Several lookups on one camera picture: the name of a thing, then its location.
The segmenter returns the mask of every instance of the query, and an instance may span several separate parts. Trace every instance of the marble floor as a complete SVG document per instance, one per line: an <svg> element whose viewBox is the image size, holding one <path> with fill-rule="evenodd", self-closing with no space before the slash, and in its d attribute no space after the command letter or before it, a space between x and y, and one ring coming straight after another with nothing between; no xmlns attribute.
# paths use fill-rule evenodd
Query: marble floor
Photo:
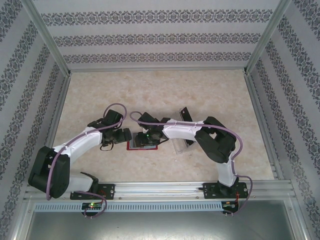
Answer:
<svg viewBox="0 0 320 240"><path fill-rule="evenodd" d="M129 113L148 112L158 119L172 118L185 106L194 121L213 116L243 139L243 151L235 159L237 173L253 180L274 179L241 70L73 73L54 146L101 118L112 103L124 104ZM119 106L113 109L123 113ZM129 116L122 127L141 131ZM182 154L176 154L171 141L152 151L127 151L126 146L116 144L106 152L94 147L71 169L90 173L101 182L218 179L216 164L198 144Z"/></svg>

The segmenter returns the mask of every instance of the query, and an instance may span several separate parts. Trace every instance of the black bracket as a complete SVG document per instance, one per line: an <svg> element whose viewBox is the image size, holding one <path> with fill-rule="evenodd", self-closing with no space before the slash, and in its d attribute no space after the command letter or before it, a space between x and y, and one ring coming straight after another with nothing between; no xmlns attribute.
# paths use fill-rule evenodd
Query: black bracket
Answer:
<svg viewBox="0 0 320 240"><path fill-rule="evenodd" d="M199 190L203 191L204 199L235 199L237 193L239 194L239 199L248 197L247 184L239 182L239 178L231 187L227 187L220 182L205 182Z"/></svg>
<svg viewBox="0 0 320 240"><path fill-rule="evenodd" d="M114 184L98 184L97 192L95 194L103 196L106 200L113 200L115 196L115 187ZM71 200L101 200L97 196L92 196L88 194L80 194L77 192L72 192L70 194Z"/></svg>

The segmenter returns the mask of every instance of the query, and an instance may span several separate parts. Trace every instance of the enclosure wall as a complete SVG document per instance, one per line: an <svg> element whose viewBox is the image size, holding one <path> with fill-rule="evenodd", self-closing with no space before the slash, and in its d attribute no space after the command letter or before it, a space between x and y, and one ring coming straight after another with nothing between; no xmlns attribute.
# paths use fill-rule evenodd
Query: enclosure wall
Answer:
<svg viewBox="0 0 320 240"><path fill-rule="evenodd" d="M71 70L243 68L279 0L35 0Z"/></svg>
<svg viewBox="0 0 320 240"><path fill-rule="evenodd" d="M18 0L0 1L0 239L48 138L65 77Z"/></svg>
<svg viewBox="0 0 320 240"><path fill-rule="evenodd" d="M320 238L320 1L294 0L251 72L286 179Z"/></svg>

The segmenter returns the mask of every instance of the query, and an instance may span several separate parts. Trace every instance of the purple cable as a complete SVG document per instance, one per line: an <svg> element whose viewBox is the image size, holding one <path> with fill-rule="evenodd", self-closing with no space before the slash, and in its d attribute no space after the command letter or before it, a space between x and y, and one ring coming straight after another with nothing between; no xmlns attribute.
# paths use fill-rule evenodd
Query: purple cable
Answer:
<svg viewBox="0 0 320 240"><path fill-rule="evenodd" d="M235 212L233 215L237 214L241 209L244 208L244 206L247 204L247 201L248 201L248 199L249 199L249 197L250 197L250 195L251 195L251 192L252 192L252 189L253 189L253 182L252 182L251 177L249 177L249 176L244 176L244 175L238 175L238 174L236 174L236 171L235 171L235 161L234 161L234 159L235 159L235 157L237 157L237 156L241 153L241 151L242 151L242 149L243 149L243 147L244 147L244 143L242 142L242 139L241 139L241 137L240 137L238 134L236 134L234 131L232 131L232 130L230 130L230 129L228 129L228 128L225 128L225 127L222 127L222 126L210 125L210 124L200 124L200 123L199 123L199 124L192 124L192 123L188 123L188 122L179 122L179 123L175 123L175 122L166 122L166 123L144 122L144 121L139 121L139 120L135 119L135 118L132 116L133 114L140 114L140 115L142 115L142 113L139 112L139 111L132 111L132 112L130 113L130 115L129 115L130 118L131 118L133 121L137 122L138 124L154 125L154 126L180 125L180 126L191 126L191 127L206 127L206 128L214 128L214 129L224 130L224 131L232 134L233 136L235 136L236 139L238 139L238 141L239 141L239 143L240 143L240 147L239 147L238 151L231 157L232 173L233 173L236 177L238 177L238 178L247 178L247 179L249 179L249 181L250 181L250 190L249 190L249 192L248 192L248 196L247 196L247 198L245 199L242 207L241 207L240 209L238 209L238 211Z"/></svg>
<svg viewBox="0 0 320 240"><path fill-rule="evenodd" d="M113 104L109 105L109 106L105 109L105 111L104 111L104 113L103 113L103 117L105 117L105 114L106 114L107 110L108 110L110 107L114 106L114 105L119 105L119 106L123 107L123 109L124 109L124 116L123 116L123 118L122 118L119 122L117 122L117 123L115 123L115 124L112 124L112 125L110 125L110 126L104 126L104 127L100 127L100 128L97 128L97 129L90 130L90 131L88 131L88 132L84 132L84 133L76 136L75 138L71 139L64 147L62 147L62 148L60 149L60 151L57 152L57 154L55 155L55 157L54 157L54 159L53 159L53 161L52 161L51 168L50 168L49 175L48 175L48 181L47 181L47 184L46 184L46 191L45 191L45 193L46 193L46 199L47 199L48 201L51 199L51 196L50 196L50 185L51 185L52 174L53 174L53 171L54 171L54 168L55 168L57 159L58 159L58 157L61 155L61 153L62 153L64 150L66 150L67 147L68 147L70 144L72 144L74 141L78 140L79 138L82 138L83 136L85 136L85 135L87 135L87 134L91 134L91 133L94 133L94 132L98 132L98 131L100 131L100 130L110 129L110 128L116 127L116 126L118 126L119 124L121 124L121 123L126 119L126 117L127 117L127 108L125 107L125 105L123 105L123 104L121 104L121 103L113 103Z"/></svg>
<svg viewBox="0 0 320 240"><path fill-rule="evenodd" d="M103 214L103 213L105 212L105 210L107 209L107 200L105 199L104 196L101 196L101 195L99 195L99 194L95 194L95 193L92 193L92 192L86 192L86 191L76 191L76 193L78 193L78 194L92 195L92 196L101 198L101 199L104 201L104 203L105 203L104 208L103 208L100 212L98 212L96 215L90 216L90 219L94 219L94 218L100 216L100 215ZM87 218L86 213L87 213L87 210L88 210L88 209L89 209L89 208L86 208L86 209L84 210L83 215L84 215L85 218Z"/></svg>

